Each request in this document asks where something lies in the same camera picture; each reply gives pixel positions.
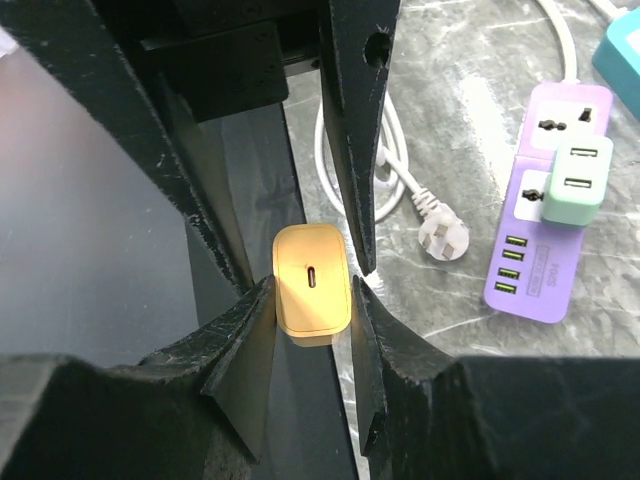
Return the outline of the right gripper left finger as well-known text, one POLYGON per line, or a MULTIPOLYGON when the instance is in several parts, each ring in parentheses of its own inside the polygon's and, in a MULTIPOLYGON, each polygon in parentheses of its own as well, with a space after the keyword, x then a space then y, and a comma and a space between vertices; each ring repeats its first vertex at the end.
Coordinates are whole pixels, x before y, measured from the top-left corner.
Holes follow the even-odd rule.
POLYGON ((1 359, 5 479, 247 479, 261 457, 275 282, 132 366, 1 359))

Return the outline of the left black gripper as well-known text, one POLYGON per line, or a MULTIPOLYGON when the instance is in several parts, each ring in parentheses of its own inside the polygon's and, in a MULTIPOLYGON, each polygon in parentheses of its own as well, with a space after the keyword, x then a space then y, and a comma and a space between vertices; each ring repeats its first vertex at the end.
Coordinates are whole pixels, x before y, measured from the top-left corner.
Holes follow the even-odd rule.
POLYGON ((254 281, 198 122, 277 104, 316 67, 356 257, 376 268, 373 174, 401 2, 4 1, 1 24, 177 208, 238 295, 254 281))

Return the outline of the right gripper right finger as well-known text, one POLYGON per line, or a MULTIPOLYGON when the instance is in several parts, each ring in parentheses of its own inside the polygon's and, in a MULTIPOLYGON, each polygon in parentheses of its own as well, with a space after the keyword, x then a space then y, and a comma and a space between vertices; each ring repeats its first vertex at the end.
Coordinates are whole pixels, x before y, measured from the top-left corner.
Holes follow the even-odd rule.
POLYGON ((635 479, 639 363, 452 357, 353 281, 360 450, 374 479, 635 479))

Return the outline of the purple power strip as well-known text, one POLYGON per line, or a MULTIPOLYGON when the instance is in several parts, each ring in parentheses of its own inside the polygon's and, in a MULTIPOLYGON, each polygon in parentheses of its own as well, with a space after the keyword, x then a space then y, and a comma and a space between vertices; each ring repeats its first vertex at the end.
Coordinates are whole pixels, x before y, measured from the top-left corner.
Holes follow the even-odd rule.
POLYGON ((484 287, 494 310, 546 324, 567 315, 584 230, 542 218, 559 142, 604 134, 613 105, 599 85, 546 82, 530 96, 484 287))

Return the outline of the orange small charger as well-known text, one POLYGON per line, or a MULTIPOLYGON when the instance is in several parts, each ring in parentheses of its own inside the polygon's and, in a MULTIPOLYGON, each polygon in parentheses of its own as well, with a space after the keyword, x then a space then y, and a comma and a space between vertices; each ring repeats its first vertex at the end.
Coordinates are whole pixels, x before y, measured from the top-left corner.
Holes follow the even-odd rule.
POLYGON ((327 223, 292 225, 273 242, 276 317, 300 347, 332 343, 352 318, 345 240, 327 223))

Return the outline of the green small charger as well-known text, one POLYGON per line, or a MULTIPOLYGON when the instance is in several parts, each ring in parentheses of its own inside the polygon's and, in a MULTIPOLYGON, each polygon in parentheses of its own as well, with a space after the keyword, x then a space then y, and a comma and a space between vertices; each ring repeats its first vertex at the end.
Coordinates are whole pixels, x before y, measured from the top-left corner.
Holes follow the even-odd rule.
POLYGON ((605 198, 613 142, 603 135, 568 137, 554 155, 542 219, 586 227, 605 198))

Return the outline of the teal power strip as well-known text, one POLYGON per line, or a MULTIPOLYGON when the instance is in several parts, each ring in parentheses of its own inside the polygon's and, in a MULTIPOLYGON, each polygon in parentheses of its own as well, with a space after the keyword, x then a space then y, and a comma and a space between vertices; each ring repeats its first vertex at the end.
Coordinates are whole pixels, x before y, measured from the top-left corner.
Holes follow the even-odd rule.
POLYGON ((608 21, 592 65, 629 112, 639 119, 639 8, 590 1, 608 21))

